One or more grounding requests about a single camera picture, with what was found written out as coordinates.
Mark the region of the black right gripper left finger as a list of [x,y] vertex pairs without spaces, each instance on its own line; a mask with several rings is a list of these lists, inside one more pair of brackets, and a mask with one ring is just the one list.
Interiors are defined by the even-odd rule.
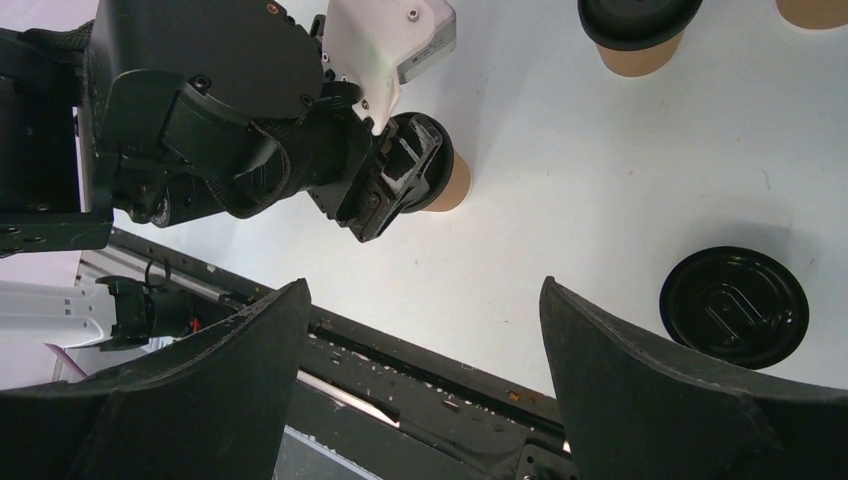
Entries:
[[312,306],[299,279],[76,382],[1,394],[5,479],[269,479]]

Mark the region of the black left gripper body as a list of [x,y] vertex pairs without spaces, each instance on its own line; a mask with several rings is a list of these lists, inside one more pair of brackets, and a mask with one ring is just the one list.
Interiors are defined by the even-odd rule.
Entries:
[[112,203],[165,228],[254,217],[375,162],[361,88],[330,73],[131,69],[112,79]]

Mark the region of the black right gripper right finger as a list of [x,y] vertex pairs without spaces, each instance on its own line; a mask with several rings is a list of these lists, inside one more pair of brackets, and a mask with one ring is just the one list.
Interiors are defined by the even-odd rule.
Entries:
[[539,299],[563,429],[583,479],[843,479],[847,393],[711,358],[553,277]]

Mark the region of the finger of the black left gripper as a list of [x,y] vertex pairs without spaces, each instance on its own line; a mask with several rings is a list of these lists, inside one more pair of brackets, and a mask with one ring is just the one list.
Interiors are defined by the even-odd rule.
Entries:
[[390,141],[381,178],[399,199],[422,199],[435,185],[428,176],[443,145],[443,135],[434,120],[424,114],[401,114],[393,120],[398,129]]
[[347,221],[347,229],[360,243],[376,240],[404,208],[390,189],[362,189],[353,196],[352,218]]

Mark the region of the black plastic cup lid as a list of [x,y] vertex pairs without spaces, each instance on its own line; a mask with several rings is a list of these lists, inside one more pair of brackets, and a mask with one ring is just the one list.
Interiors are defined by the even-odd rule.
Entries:
[[615,51],[658,46],[681,33],[701,0],[579,0],[581,26],[597,45]]
[[400,200],[401,213],[418,212],[434,203],[445,190],[454,165],[453,143],[444,126],[426,114],[406,112],[394,116],[392,120],[397,130],[390,139],[383,169],[391,180],[400,180],[403,174],[408,173],[416,161],[415,155],[422,150],[421,141],[409,127],[410,122],[415,126],[423,126],[425,133],[430,136],[435,133],[438,140],[438,147],[431,150],[429,161],[416,173],[412,187]]

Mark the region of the brown paper cup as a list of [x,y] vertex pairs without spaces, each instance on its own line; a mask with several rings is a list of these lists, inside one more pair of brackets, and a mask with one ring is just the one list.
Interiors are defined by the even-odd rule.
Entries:
[[427,212],[444,213],[457,208],[467,198],[472,186],[472,174],[468,163],[458,152],[453,153],[453,166],[448,182],[442,192],[423,208]]
[[597,50],[604,65],[611,72],[626,78],[649,75],[665,66],[676,53],[684,36],[678,33],[669,40],[656,46],[635,51],[613,50],[597,44]]

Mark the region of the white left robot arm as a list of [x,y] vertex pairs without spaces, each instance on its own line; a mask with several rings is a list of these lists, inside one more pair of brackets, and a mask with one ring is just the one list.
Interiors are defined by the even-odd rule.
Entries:
[[360,242],[455,166],[401,86],[456,44],[446,1],[102,1],[1,33],[1,253],[99,250],[114,212],[160,228],[306,193]]

